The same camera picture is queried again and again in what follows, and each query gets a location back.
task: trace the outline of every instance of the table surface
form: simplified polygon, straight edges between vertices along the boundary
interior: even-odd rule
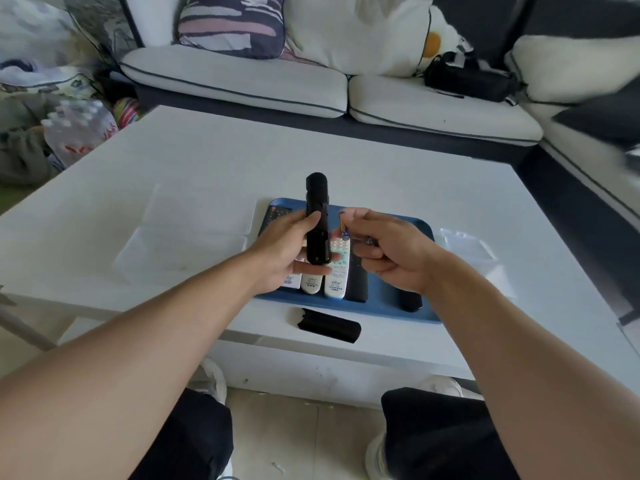
[[[510,166],[176,108],[156,108],[0,217],[2,293],[124,311],[164,290],[130,285],[112,266],[158,183],[221,189],[231,209],[234,196],[255,197],[252,242],[268,202],[304,198],[315,171],[327,175],[333,203],[487,242],[519,307],[640,394],[640,357]],[[258,299],[223,338],[472,377],[442,325],[337,315],[361,323],[355,344],[301,331],[299,309]]]

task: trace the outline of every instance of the blue tray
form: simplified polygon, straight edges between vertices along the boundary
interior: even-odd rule
[[[293,200],[289,198],[277,198],[269,204],[279,205],[288,209],[298,210],[306,209],[307,203],[304,200]],[[336,228],[340,225],[338,212],[343,206],[329,206],[329,227]],[[411,222],[420,231],[433,240],[433,232],[431,227],[420,219],[415,217],[396,216],[404,221]],[[282,301],[284,303],[292,303],[299,306],[316,306],[318,308],[327,308],[329,310],[341,310],[344,312],[354,312],[365,315],[375,315],[379,317],[400,318],[403,320],[414,320],[420,322],[441,323],[438,316],[429,306],[425,298],[422,298],[423,307],[415,313],[409,313],[402,310],[397,302],[397,291],[393,286],[382,281],[375,274],[368,274],[369,277],[369,300],[366,303],[356,303],[354,301],[334,300],[324,296],[320,291],[318,294],[310,295],[302,290],[293,290],[291,288],[278,288],[271,293],[259,295],[258,298],[268,299],[272,301]]]

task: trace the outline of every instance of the hand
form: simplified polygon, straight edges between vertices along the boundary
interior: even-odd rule
[[[340,217],[352,239],[372,237],[378,246],[359,242],[353,252],[362,258],[362,267],[376,273],[390,285],[425,294],[433,264],[446,251],[421,233],[413,224],[370,209],[343,209]],[[332,237],[340,236],[340,229]]]
[[[291,273],[327,275],[331,268],[313,266],[308,262],[296,261],[305,258],[307,250],[303,247],[306,234],[316,227],[320,212],[305,217],[304,210],[292,212],[271,222],[256,242],[247,251],[257,257],[260,277],[253,294],[268,293],[282,286]],[[334,253],[332,261],[340,259]]]

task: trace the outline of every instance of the left hand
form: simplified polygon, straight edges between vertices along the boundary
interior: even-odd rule
[[[285,278],[291,273],[327,275],[331,268],[314,266],[308,262],[296,261],[296,258],[307,256],[303,248],[306,234],[316,227],[320,220],[320,212],[305,217],[304,210],[292,212],[270,223],[247,251],[259,261],[260,277],[256,283],[254,294],[268,293],[282,286]],[[332,261],[340,259],[334,253]]]

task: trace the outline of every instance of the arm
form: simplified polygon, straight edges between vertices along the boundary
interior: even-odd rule
[[[347,209],[345,224],[378,240],[355,247],[366,270],[429,300],[523,480],[640,478],[638,396],[413,225],[368,209]]]
[[[318,219],[278,219],[250,250],[0,380],[0,478],[127,478],[247,301],[289,273],[330,272],[294,263]]]

